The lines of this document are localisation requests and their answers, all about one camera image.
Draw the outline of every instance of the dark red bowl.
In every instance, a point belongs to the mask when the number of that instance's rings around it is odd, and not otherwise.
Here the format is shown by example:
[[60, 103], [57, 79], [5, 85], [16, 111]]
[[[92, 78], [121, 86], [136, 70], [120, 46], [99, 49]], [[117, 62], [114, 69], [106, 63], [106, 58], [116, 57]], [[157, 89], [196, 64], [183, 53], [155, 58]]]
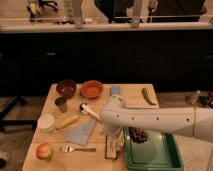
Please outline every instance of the dark red bowl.
[[76, 82], [70, 79], [62, 80], [57, 84], [56, 90], [62, 97], [72, 98], [76, 92]]

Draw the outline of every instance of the red apple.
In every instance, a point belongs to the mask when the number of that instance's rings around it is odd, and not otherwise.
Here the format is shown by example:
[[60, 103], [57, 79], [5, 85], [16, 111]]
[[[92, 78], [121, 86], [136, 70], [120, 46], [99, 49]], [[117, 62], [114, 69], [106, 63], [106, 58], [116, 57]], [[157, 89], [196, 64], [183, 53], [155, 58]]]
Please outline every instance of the red apple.
[[40, 160], [50, 161], [53, 157], [53, 148], [49, 143], [40, 144], [36, 150], [36, 156]]

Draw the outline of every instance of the white cup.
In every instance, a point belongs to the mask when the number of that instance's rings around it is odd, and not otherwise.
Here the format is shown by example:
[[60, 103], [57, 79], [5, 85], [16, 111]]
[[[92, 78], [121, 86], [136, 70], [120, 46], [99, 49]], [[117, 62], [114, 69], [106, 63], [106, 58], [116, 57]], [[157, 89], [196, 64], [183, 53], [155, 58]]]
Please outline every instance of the white cup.
[[55, 130], [55, 117], [52, 114], [41, 115], [38, 119], [38, 128], [45, 132], [52, 132]]

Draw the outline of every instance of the white object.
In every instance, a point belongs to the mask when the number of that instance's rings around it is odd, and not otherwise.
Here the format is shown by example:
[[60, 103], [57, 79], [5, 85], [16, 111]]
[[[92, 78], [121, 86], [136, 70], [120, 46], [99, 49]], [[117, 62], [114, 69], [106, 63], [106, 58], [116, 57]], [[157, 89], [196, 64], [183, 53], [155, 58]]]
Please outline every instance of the white object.
[[70, 146], [61, 146], [59, 151], [70, 153], [72, 151], [96, 152], [96, 148], [72, 148]]
[[95, 112], [89, 107], [89, 105], [87, 105], [87, 104], [85, 104], [85, 103], [82, 103], [82, 104], [81, 104], [81, 108], [83, 109], [83, 110], [81, 110], [81, 112], [82, 112], [83, 114], [87, 114], [87, 113], [88, 113], [88, 114], [94, 116], [96, 119], [100, 120], [99, 115], [98, 115], [97, 113], [95, 113]]
[[196, 137], [213, 142], [213, 109], [209, 108], [125, 108], [119, 95], [113, 95], [100, 112], [108, 125], [143, 129]]
[[41, 115], [38, 119], [38, 128], [45, 132], [52, 132], [55, 130], [55, 118], [52, 114]]

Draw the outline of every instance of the small cup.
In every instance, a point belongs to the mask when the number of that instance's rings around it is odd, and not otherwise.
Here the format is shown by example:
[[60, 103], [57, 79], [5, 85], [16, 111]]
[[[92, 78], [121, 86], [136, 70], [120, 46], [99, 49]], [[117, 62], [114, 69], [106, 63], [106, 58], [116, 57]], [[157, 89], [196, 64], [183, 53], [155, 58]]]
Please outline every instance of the small cup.
[[55, 130], [55, 118], [52, 114], [41, 115], [38, 119], [38, 128], [45, 132], [52, 132]]
[[67, 99], [65, 97], [58, 97], [55, 100], [55, 105], [62, 113], [65, 113], [67, 111]]

